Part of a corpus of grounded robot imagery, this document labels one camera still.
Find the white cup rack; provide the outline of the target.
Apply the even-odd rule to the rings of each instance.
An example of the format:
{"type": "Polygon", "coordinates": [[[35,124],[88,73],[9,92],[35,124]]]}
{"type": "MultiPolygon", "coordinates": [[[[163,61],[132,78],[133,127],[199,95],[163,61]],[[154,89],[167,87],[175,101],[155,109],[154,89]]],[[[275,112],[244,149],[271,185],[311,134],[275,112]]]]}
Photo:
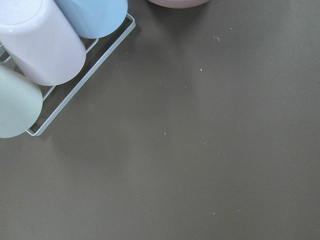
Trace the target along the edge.
{"type": "Polygon", "coordinates": [[[120,27],[110,35],[96,39],[82,37],[81,41],[86,49],[84,66],[73,79],[66,83],[39,86],[42,94],[42,110],[34,124],[25,132],[31,136],[40,136],[135,27],[135,19],[127,13],[120,27]]]}

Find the pink bowl with ice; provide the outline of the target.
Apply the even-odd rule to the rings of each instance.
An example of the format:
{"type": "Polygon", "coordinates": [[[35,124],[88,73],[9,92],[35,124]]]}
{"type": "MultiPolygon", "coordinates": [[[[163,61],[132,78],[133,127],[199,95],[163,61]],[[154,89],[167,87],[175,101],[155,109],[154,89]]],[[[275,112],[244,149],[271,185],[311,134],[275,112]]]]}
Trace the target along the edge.
{"type": "Polygon", "coordinates": [[[161,7],[171,9],[187,9],[200,6],[210,0],[149,0],[149,2],[161,7]]]}

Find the blue cup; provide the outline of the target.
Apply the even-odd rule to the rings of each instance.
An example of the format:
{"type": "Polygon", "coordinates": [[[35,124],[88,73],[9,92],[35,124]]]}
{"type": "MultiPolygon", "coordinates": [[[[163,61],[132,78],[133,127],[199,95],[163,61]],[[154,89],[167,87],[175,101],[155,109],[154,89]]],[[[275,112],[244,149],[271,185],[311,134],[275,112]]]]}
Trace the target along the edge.
{"type": "Polygon", "coordinates": [[[124,22],[127,0],[56,0],[55,3],[82,38],[110,35],[124,22]]]}

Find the white cup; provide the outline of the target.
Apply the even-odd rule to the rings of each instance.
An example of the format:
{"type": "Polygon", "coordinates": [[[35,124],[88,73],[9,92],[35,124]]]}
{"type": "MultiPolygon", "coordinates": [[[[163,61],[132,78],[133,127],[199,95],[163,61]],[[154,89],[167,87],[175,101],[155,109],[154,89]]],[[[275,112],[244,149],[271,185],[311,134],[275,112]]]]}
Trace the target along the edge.
{"type": "Polygon", "coordinates": [[[0,137],[16,137],[38,119],[43,95],[35,83],[23,75],[0,66],[0,137]]]}

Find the pink cup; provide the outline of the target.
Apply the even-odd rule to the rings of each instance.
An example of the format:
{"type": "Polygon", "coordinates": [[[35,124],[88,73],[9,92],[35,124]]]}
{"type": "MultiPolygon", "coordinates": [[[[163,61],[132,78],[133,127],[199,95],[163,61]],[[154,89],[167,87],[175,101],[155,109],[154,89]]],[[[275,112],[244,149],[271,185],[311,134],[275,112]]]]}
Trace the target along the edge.
{"type": "Polygon", "coordinates": [[[23,74],[42,86],[72,80],[86,49],[53,0],[2,0],[0,42],[23,74]]]}

